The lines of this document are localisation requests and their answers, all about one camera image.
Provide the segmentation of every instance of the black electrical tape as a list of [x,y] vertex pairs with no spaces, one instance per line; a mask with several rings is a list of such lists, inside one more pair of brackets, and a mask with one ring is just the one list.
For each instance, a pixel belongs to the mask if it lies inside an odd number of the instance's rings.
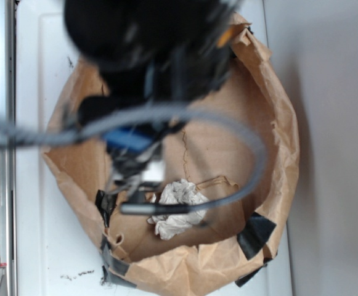
[[119,274],[120,276],[125,276],[125,274],[129,269],[129,264],[119,259],[116,259],[110,254],[110,244],[107,241],[106,237],[104,237],[104,239],[102,240],[101,250],[102,250],[102,257],[104,258],[106,264],[115,273]]
[[121,277],[111,273],[108,266],[103,266],[102,269],[104,271],[104,282],[110,282],[112,284],[128,288],[136,288],[135,284],[128,282],[125,279],[122,279]]
[[241,277],[240,279],[238,279],[237,281],[235,281],[236,286],[238,286],[239,288],[243,287],[245,284],[247,284],[247,282],[252,279],[257,273],[258,271],[260,271],[263,267],[267,267],[267,263],[269,261],[271,261],[272,259],[270,258],[265,258],[264,259],[264,266],[258,268],[257,270],[253,271],[250,274],[247,274],[246,276]]
[[276,224],[271,220],[255,212],[252,214],[244,230],[237,235],[239,246],[247,260],[252,259],[262,250],[275,227]]
[[256,271],[253,271],[250,274],[247,274],[244,277],[241,277],[240,279],[238,279],[237,281],[235,281],[236,286],[238,286],[239,288],[243,287],[245,284],[247,284],[247,282],[252,279],[257,273],[258,271],[261,270],[262,267],[258,268]]

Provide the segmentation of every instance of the brown paper bag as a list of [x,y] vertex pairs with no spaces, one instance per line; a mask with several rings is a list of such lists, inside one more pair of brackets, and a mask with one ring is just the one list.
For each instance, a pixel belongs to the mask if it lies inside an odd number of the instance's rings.
[[[107,278],[161,295],[205,295],[263,266],[277,254],[298,179],[299,142],[296,117],[269,62],[271,52],[233,16],[237,58],[231,76],[218,92],[194,102],[252,127],[268,152],[267,168],[247,198],[208,211],[202,226],[163,241],[144,216],[118,210],[105,229],[95,206],[111,166],[98,140],[47,149],[43,157],[85,232],[101,249]],[[62,107],[76,110],[91,94],[107,92],[97,69],[79,60],[66,83],[49,129],[59,128]],[[209,199],[246,184],[253,168],[250,151],[223,129],[189,123],[165,139],[166,183],[185,178]],[[119,195],[118,203],[125,199]]]

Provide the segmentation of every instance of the wire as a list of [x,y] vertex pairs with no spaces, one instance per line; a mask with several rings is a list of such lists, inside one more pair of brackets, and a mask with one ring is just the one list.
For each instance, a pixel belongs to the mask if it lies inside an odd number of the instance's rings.
[[132,107],[113,112],[111,115],[93,121],[83,129],[62,131],[60,133],[39,133],[18,128],[6,121],[0,121],[0,134],[14,139],[15,145],[47,145],[66,146],[100,136],[107,131],[136,124],[153,121],[170,121],[175,118],[179,121],[203,120],[215,125],[221,125],[237,136],[246,144],[254,155],[255,165],[247,184],[236,193],[225,198],[212,200],[198,205],[162,205],[158,203],[123,203],[121,212],[129,215],[168,215],[183,214],[219,207],[244,198],[251,193],[262,178],[266,167],[266,148],[261,138],[249,127],[225,116],[202,109],[187,109],[184,104],[156,103],[149,106]]

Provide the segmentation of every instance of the gray wall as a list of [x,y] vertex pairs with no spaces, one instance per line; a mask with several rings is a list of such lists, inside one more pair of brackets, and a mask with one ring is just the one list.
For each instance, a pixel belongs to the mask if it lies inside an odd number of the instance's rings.
[[272,63],[301,133],[288,220],[294,293],[358,295],[358,1],[264,5]]

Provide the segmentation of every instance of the white tissue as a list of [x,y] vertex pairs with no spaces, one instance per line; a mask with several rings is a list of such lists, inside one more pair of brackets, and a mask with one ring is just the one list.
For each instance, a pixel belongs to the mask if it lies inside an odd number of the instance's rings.
[[[197,192],[195,184],[185,179],[173,182],[165,186],[160,204],[189,204],[196,205],[208,202],[208,198],[202,193]],[[155,202],[157,197],[154,195],[151,202]],[[193,225],[199,224],[206,215],[206,210],[192,212],[185,215],[160,215],[152,216],[147,220],[150,224],[155,224],[155,234],[160,235],[161,239],[171,239],[176,234],[180,234]]]

